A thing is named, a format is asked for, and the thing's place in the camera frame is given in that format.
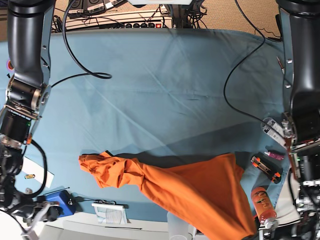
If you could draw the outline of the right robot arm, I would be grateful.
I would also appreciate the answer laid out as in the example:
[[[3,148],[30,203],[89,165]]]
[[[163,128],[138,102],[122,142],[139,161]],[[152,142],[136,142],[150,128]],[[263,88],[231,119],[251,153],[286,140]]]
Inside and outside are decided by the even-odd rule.
[[[23,193],[15,188],[28,145],[38,148],[34,132],[51,93],[49,52],[53,0],[10,0],[7,9],[8,55],[14,73],[0,111],[0,210],[11,218],[23,218],[24,240],[35,240],[40,221],[57,218],[57,201],[46,201],[41,190]]]

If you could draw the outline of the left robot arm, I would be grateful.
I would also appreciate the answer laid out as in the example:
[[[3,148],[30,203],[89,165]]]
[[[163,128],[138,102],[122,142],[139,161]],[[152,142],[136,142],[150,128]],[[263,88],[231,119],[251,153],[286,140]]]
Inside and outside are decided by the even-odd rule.
[[[299,219],[278,228],[276,240],[317,240],[320,237],[320,3],[279,0],[285,57],[285,98],[282,126],[290,160],[289,178],[299,184],[293,197]]]

